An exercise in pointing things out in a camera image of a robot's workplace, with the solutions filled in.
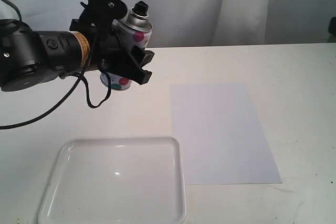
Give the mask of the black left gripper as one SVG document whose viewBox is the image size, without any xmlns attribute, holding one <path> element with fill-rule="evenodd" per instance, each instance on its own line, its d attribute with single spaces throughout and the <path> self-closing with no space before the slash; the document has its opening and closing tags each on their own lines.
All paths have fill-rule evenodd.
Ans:
<svg viewBox="0 0 336 224">
<path fill-rule="evenodd" d="M 108 28 L 108 33 L 103 36 L 94 23 L 84 23 L 79 19 L 71 21 L 70 31 L 77 36 L 82 49 L 81 69 L 102 69 L 139 85 L 149 82 L 152 72 L 144 70 L 143 67 L 153 59 L 153 51 L 136 45 L 129 49 L 127 41 L 114 28 Z"/>
</svg>

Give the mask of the left robot arm silver black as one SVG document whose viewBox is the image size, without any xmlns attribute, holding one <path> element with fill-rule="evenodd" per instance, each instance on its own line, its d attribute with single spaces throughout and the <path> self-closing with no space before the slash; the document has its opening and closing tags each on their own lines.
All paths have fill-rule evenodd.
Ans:
<svg viewBox="0 0 336 224">
<path fill-rule="evenodd" d="M 128 56 L 120 38 L 110 32 L 105 40 L 94 37 L 95 26 L 74 19 L 69 31 L 33 31 L 15 19 L 1 20 L 1 90 L 14 92 L 88 70 L 108 69 Z"/>
</svg>

